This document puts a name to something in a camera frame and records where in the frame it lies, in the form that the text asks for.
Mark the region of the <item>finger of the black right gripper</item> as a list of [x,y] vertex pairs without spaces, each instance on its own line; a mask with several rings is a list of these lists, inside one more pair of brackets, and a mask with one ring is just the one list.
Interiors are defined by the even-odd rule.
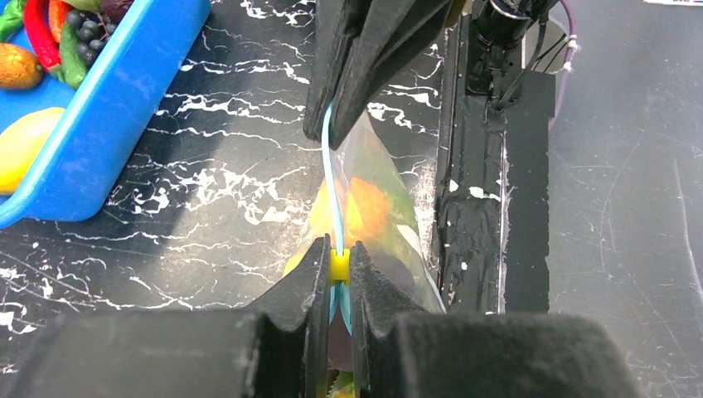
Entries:
[[380,88],[444,29],[452,1],[346,1],[346,51],[332,97],[330,147],[337,149]]
[[324,114],[362,24],[362,1],[316,1],[314,60],[303,121],[305,136],[311,140],[321,138]]

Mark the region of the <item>small orange toy fruit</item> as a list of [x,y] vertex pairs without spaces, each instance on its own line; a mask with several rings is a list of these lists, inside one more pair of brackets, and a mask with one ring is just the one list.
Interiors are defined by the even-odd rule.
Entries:
[[353,177],[347,193],[345,238],[354,241],[380,240],[388,226],[390,204],[376,186]]

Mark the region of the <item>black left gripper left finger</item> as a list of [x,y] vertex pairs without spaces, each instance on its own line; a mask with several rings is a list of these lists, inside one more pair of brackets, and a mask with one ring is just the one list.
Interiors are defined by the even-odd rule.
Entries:
[[242,308],[61,316],[8,397],[323,397],[330,239]]

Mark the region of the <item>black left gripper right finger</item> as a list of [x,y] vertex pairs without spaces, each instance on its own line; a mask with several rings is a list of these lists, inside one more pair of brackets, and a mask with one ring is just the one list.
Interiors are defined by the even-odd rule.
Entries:
[[638,397],[598,323],[573,315],[431,313],[351,249],[358,397]]

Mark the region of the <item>clear zip top bag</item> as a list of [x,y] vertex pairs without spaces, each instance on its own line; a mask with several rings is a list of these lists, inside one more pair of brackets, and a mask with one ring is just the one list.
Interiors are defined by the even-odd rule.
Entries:
[[[373,129],[365,111],[337,151],[330,155],[335,192],[342,214],[347,258],[361,241],[375,267],[417,304],[433,313],[445,313],[441,295],[424,261],[415,207],[394,161]],[[313,241],[336,236],[328,199],[327,178],[313,201],[297,252],[285,265],[283,276],[294,270]],[[353,397],[352,341],[349,333],[351,298],[346,281],[332,287],[328,339],[327,397]]]

